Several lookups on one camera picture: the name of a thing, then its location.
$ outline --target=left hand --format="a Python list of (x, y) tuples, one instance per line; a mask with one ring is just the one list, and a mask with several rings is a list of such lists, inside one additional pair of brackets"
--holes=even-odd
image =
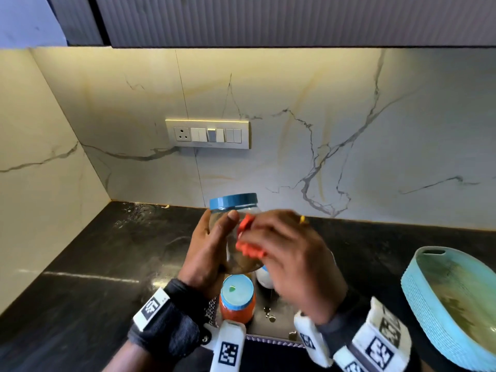
[(208, 230), (210, 210), (206, 210), (191, 236), (186, 260), (177, 278), (200, 291), (211, 300), (220, 294), (224, 273), (219, 272), (226, 255), (226, 236), (238, 224), (236, 210), (224, 214), (211, 232)]

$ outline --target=orange jar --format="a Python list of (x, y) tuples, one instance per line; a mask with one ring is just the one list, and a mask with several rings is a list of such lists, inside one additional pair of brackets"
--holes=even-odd
[(255, 290), (249, 277), (236, 274), (224, 280), (219, 301), (223, 319), (246, 324), (255, 312), (255, 301)]

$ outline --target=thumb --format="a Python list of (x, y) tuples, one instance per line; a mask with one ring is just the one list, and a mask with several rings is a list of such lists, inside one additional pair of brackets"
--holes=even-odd
[(233, 229), (239, 221), (239, 214), (236, 210), (224, 214), (217, 222), (208, 236), (209, 247), (216, 247)]

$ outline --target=hand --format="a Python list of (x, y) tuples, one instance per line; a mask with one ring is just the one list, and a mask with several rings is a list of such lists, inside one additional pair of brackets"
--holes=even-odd
[(210, 210), (206, 210), (191, 236), (188, 253), (177, 278), (200, 291), (208, 300), (220, 294), (224, 274), (219, 272), (226, 258), (226, 236), (238, 224), (236, 210), (224, 214), (208, 231)]
[(324, 240), (291, 210), (257, 214), (240, 240), (267, 252), (276, 291), (317, 325), (328, 322), (343, 302), (348, 286)]

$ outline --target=white bottle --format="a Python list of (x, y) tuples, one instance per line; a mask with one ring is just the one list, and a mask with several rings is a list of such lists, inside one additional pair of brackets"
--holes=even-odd
[(274, 282), (272, 282), (272, 279), (270, 278), (270, 274), (267, 271), (267, 268), (265, 265), (263, 265), (260, 269), (258, 269), (255, 272), (255, 275), (257, 276), (257, 281), (266, 289), (273, 289), (274, 288)]

